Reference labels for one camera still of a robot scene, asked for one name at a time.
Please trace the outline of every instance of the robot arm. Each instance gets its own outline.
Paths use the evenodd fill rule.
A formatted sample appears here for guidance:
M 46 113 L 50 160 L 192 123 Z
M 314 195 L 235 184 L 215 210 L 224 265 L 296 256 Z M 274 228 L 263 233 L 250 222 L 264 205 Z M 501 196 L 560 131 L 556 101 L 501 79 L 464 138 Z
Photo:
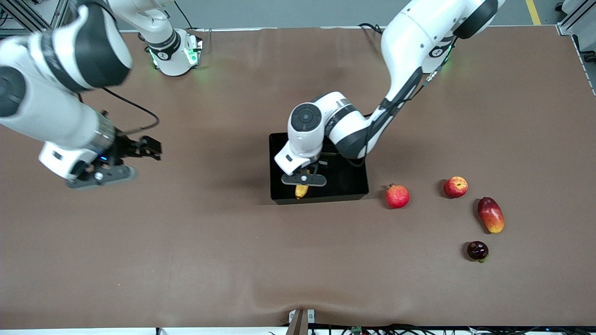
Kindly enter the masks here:
M 180 76 L 198 66 L 203 43 L 174 29 L 163 12 L 173 0 L 108 0 L 115 15 L 139 30 L 154 63 L 165 75 Z
M 292 175 L 315 163 L 323 137 L 348 159 L 365 157 L 412 96 L 423 77 L 423 64 L 442 42 L 454 35 L 469 38 L 481 32 L 504 0 L 413 0 L 389 23 L 381 52 L 389 70 L 389 91 L 370 118 L 339 93 L 332 92 L 298 105 L 288 120 L 288 142 L 275 156 Z M 304 181 L 298 184 L 310 184 Z
M 45 142 L 39 160 L 70 184 L 84 184 L 99 157 L 133 156 L 121 154 L 129 140 L 112 122 L 75 96 L 120 85 L 132 57 L 104 1 L 79 0 L 77 12 L 68 26 L 0 44 L 0 124 Z

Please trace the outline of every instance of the table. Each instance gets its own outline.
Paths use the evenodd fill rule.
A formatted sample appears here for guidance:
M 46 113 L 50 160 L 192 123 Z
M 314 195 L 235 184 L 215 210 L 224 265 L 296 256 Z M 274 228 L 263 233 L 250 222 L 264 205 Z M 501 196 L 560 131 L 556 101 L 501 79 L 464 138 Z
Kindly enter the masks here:
M 269 199 L 268 135 L 327 91 L 371 112 L 389 87 L 379 36 L 213 32 L 202 68 L 176 78 L 126 41 L 135 68 L 114 90 L 162 117 L 147 135 L 163 161 L 73 191 L 37 162 L 41 143 L 1 129 L 0 327 L 279 325 L 300 307 L 333 324 L 596 323 L 596 100 L 554 26 L 459 41 L 370 154 L 370 194 L 296 206 Z M 83 97 L 120 128 L 151 122 Z M 454 175 L 470 190 L 450 200 Z M 391 182 L 411 192 L 402 210 L 384 204 Z M 484 196 L 504 211 L 499 235 L 474 216 Z M 473 240 L 486 263 L 465 260 Z

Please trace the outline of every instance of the apple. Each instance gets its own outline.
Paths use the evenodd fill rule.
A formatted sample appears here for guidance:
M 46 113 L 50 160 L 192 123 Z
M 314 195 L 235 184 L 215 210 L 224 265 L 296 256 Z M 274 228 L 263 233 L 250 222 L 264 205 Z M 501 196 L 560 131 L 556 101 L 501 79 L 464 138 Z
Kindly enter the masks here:
M 390 184 L 385 193 L 385 200 L 391 208 L 402 208 L 409 202 L 408 189 L 401 185 Z
M 443 184 L 445 195 L 450 198 L 459 198 L 468 191 L 468 182 L 462 177 L 451 177 Z

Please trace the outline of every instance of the black cable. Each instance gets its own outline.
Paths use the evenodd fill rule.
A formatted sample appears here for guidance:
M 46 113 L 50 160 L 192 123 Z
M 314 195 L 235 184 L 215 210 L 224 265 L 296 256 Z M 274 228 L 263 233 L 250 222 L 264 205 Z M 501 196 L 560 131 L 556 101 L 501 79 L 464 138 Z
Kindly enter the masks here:
M 6 20 L 8 20 L 8 16 L 8 13 L 5 12 L 4 9 L 0 8 L 0 20 L 2 20 L 2 22 L 0 23 L 0 27 L 6 23 Z
M 409 97 L 407 99 L 397 100 L 395 103 L 392 103 L 391 105 L 389 105 L 389 107 L 387 107 L 387 109 L 386 109 L 387 113 L 391 113 L 392 110 L 395 109 L 395 108 L 397 108 L 400 104 L 407 103 L 408 101 L 411 101 L 412 99 L 414 99 L 416 97 L 416 95 L 418 95 L 418 93 L 420 93 L 420 91 L 422 91 L 422 89 L 424 87 L 425 87 L 425 85 L 423 84 L 420 88 L 418 88 L 418 90 L 416 91 L 416 93 L 414 93 L 411 97 Z M 366 136 L 364 136 L 365 145 L 364 145 L 364 156 L 362 156 L 362 158 L 361 158 L 362 161 L 360 161 L 360 163 L 354 163 L 350 159 L 346 158 L 347 162 L 350 163 L 350 165 L 352 165 L 355 168 L 361 168 L 364 165 L 365 161 L 366 161 L 366 158 L 367 158 L 367 155 L 368 155 L 368 141 L 370 140 L 370 133 L 371 133 L 372 125 L 373 124 L 371 123 L 371 125 L 367 127 L 367 134 L 366 134 Z
M 535 331 L 539 328 L 540 327 L 534 327 L 534 328 L 530 328 L 528 330 L 517 331 L 515 329 L 509 329 L 509 328 L 505 328 L 503 330 L 494 330 L 494 329 L 487 328 L 487 327 L 478 327 L 478 328 L 476 328 L 476 330 L 482 331 L 482 333 L 478 333 L 478 335 L 525 335 L 525 334 L 527 334 L 531 331 Z
M 449 54 L 451 53 L 451 49 L 452 49 L 452 48 L 455 46 L 455 41 L 457 41 L 457 39 L 458 39 L 458 37 L 456 36 L 456 37 L 454 38 L 454 40 L 451 42 L 451 44 L 449 45 L 447 56 L 446 56 L 446 57 L 445 57 L 445 59 L 444 59 L 444 60 L 441 62 L 441 64 L 440 64 L 440 65 L 439 65 L 439 66 L 438 66 L 438 67 L 437 67 L 437 68 L 436 68 L 436 69 L 435 69 L 435 70 L 434 70 L 434 71 L 433 71 L 433 72 L 430 74 L 432 77 L 430 77 L 430 76 L 429 76 L 429 79 L 427 79 L 427 80 L 426 80 L 426 81 L 423 83 L 422 87 L 420 87 L 420 88 L 418 89 L 418 91 L 417 91 L 417 92 L 416 92 L 416 93 L 415 93 L 415 94 L 414 94 L 414 95 L 413 95 L 413 96 L 412 96 L 410 99 L 406 99 L 406 100 L 398 101 L 398 102 L 396 102 L 396 104 L 405 103 L 405 102 L 407 102 L 407 101 L 410 101 L 410 100 L 412 100 L 412 99 L 413 99 L 413 98 L 414 98 L 416 95 L 418 95 L 418 93 L 420 93 L 420 91 L 421 91 L 421 90 L 422 90 L 422 89 L 423 89 L 423 88 L 424 88 L 424 87 L 425 87 L 425 86 L 426 86 L 426 85 L 427 85 L 427 84 L 428 84 L 428 83 L 429 83 L 429 82 L 430 82 L 430 81 L 431 81 L 431 80 L 434 78 L 434 76 L 435 76 L 435 75 L 436 75 L 436 74 L 437 74 L 437 73 L 438 73 L 438 72 L 441 70 L 441 68 L 442 68 L 442 67 L 443 67 L 443 66 L 444 66 L 444 65 L 447 63 L 447 59 L 449 59 Z M 370 113 L 370 114 L 366 114 L 366 115 L 363 115 L 363 116 L 364 116 L 364 118 L 367 118 L 367 117 L 370 117 L 371 115 L 373 115 L 373 114 L 372 114 L 372 113 Z
M 567 335 L 572 335 L 572 332 L 570 330 L 566 330 L 565 328 L 561 328 L 561 327 L 549 327 L 549 328 L 553 329 L 553 330 L 558 330 L 558 331 L 565 333 Z
M 138 127 L 138 128 L 135 128 L 135 129 L 131 129 L 129 131 L 125 131 L 125 132 L 120 133 L 120 135 L 132 135 L 132 134 L 136 134 L 138 132 L 146 131 L 146 130 L 149 130 L 151 128 L 157 127 L 159 125 L 159 123 L 161 122 L 160 119 L 159 119 L 159 117 L 155 113 L 153 113 L 152 111 L 148 110 L 147 108 L 145 108 L 143 106 L 139 106 L 139 105 L 133 103 L 132 101 L 128 100 L 127 98 L 124 98 L 124 97 L 121 97 L 120 95 L 117 95 L 116 93 L 110 91 L 107 88 L 104 88 L 103 90 L 105 92 L 108 92 L 109 94 L 113 95 L 114 97 L 116 97 L 116 98 L 118 98 L 118 99 L 120 99 L 120 100 L 122 100 L 122 101 L 124 101 L 126 103 L 129 103 L 129 104 L 131 104 L 133 106 L 135 106 L 136 108 L 144 111 L 145 113 L 147 113 L 147 114 L 149 114 L 149 115 L 151 115 L 151 116 L 153 116 L 155 118 L 155 122 L 153 122 L 152 124 L 150 124 L 148 126 Z
M 189 29 L 196 29 L 196 27 L 193 27 L 192 24 L 190 24 L 190 21 L 188 20 L 188 17 L 186 17 L 186 14 L 184 14 L 184 11 L 182 10 L 182 8 L 180 8 L 180 6 L 178 5 L 178 3 L 175 0 L 174 0 L 174 4 L 176 5 L 176 7 L 178 7 L 178 10 L 180 11 L 180 14 L 182 14 L 182 16 L 184 16 L 184 20 L 187 21 L 188 28 Z
M 411 333 L 412 335 L 419 335 L 414 330 L 422 331 L 426 335 L 435 335 L 432 331 L 426 330 L 415 325 L 411 324 L 393 324 L 390 327 L 393 327 L 393 332 L 396 333 L 396 330 L 403 330 L 403 332 L 399 333 L 399 335 L 404 335 L 406 333 Z
M 381 35 L 383 34 L 383 31 L 381 30 L 381 27 L 379 27 L 379 25 L 378 25 L 378 24 L 375 24 L 375 25 L 373 26 L 373 25 L 372 25 L 372 24 L 370 24 L 370 23 L 361 23 L 361 24 L 359 24 L 359 25 L 358 25 L 358 27 L 369 27 L 369 28 L 371 28 L 372 30 L 376 31 L 377 33 L 379 33 L 379 34 L 381 34 Z

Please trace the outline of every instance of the black tray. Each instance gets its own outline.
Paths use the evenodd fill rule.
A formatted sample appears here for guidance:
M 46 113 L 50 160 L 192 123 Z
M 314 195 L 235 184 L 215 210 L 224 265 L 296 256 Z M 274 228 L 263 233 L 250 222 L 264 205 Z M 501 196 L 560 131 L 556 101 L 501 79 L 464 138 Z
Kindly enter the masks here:
M 288 133 L 269 135 L 269 175 L 271 178 L 271 200 L 276 204 L 322 203 L 329 201 L 359 200 L 368 194 L 368 178 L 366 164 L 361 167 L 352 166 L 344 157 L 340 156 L 335 145 L 327 138 L 323 140 L 321 160 L 326 160 L 328 166 L 320 169 L 319 174 L 327 178 L 327 185 L 323 187 L 309 187 L 306 196 L 296 199 L 296 186 L 281 182 L 283 171 L 275 162 L 275 155 L 280 152 L 288 141 Z

